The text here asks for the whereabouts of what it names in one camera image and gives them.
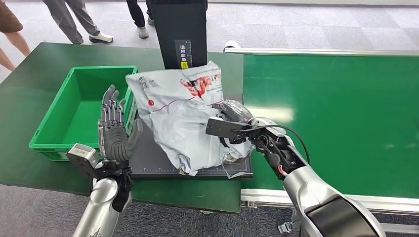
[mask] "black trousers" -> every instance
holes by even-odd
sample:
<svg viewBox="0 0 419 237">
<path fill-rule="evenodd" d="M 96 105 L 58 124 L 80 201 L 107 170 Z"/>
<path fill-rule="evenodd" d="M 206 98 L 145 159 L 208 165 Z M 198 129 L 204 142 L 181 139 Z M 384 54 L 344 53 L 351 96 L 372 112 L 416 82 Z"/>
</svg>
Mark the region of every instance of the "black trousers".
<svg viewBox="0 0 419 237">
<path fill-rule="evenodd" d="M 131 14 L 132 19 L 137 27 L 144 27 L 145 20 L 143 12 L 141 11 L 140 6 L 137 3 L 137 0 L 126 0 L 128 4 L 129 13 Z M 145 3 L 147 4 L 147 14 L 150 19 L 153 20 L 153 15 L 151 14 L 150 10 L 150 1 L 146 0 Z"/>
</svg>

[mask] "humanoid robot hand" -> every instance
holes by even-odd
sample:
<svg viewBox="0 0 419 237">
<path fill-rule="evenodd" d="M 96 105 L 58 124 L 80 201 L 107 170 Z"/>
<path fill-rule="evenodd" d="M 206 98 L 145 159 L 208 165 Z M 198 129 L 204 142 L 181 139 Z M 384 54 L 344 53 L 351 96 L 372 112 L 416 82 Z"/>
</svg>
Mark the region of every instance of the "humanoid robot hand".
<svg viewBox="0 0 419 237">
<path fill-rule="evenodd" d="M 119 92 L 111 85 L 103 95 L 100 120 L 97 124 L 99 150 L 105 160 L 126 161 L 133 154 L 143 131 L 141 120 L 134 120 L 131 135 L 123 123 L 124 103 L 118 104 Z"/>
</svg>

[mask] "green plastic crate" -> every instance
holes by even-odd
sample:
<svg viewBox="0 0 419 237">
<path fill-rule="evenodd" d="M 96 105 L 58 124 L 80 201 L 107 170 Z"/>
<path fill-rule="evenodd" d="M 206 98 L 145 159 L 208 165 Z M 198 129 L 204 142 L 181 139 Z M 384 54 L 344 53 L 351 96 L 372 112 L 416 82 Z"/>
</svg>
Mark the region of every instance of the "green plastic crate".
<svg viewBox="0 0 419 237">
<path fill-rule="evenodd" d="M 65 154 L 75 143 L 99 149 L 97 122 L 103 93 L 113 84 L 126 99 L 124 123 L 130 134 L 137 112 L 125 76 L 136 66 L 73 67 L 29 142 L 29 147 L 51 161 L 68 160 Z"/>
</svg>

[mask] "red wire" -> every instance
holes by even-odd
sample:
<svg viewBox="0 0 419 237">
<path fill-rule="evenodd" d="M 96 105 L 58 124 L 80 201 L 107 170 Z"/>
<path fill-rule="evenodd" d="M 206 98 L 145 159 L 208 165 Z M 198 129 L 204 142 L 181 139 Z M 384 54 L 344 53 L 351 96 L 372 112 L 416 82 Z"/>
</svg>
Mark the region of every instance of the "red wire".
<svg viewBox="0 0 419 237">
<path fill-rule="evenodd" d="M 284 171 L 282 170 L 282 165 L 278 165 L 278 167 L 276 167 L 278 169 L 278 172 L 280 174 L 284 174 Z"/>
</svg>

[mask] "brown skirt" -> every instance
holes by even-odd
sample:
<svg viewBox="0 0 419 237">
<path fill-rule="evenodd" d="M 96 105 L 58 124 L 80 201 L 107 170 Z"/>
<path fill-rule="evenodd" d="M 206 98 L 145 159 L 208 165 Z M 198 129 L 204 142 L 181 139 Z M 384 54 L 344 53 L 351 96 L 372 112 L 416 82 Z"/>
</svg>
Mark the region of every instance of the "brown skirt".
<svg viewBox="0 0 419 237">
<path fill-rule="evenodd" d="M 13 33 L 23 29 L 17 17 L 12 11 L 6 6 L 2 0 L 0 0 L 0 32 L 2 33 Z"/>
</svg>

